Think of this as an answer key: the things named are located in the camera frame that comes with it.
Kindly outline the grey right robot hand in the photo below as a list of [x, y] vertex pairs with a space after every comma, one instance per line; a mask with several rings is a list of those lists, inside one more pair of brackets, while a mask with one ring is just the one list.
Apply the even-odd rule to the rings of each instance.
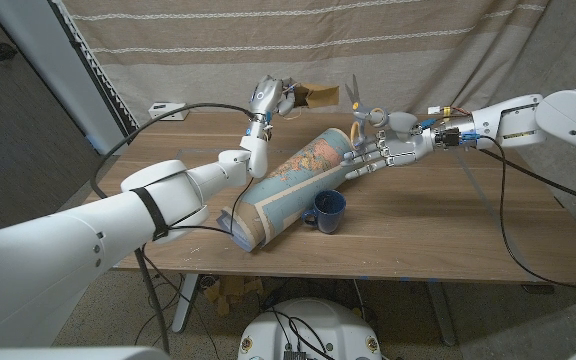
[[376, 172], [384, 167], [412, 164], [434, 151], [430, 128], [417, 124], [410, 113], [387, 113], [380, 108], [357, 109], [351, 126], [353, 149], [343, 155], [342, 167], [350, 171], [346, 180]]

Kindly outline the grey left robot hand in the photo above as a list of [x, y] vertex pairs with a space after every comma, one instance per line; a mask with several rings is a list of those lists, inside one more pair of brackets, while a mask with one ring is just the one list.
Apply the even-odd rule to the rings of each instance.
[[295, 81], [292, 78], [275, 79], [270, 75], [263, 77], [249, 101], [254, 120], [267, 123], [273, 113], [281, 116], [289, 114], [295, 103], [294, 89]]

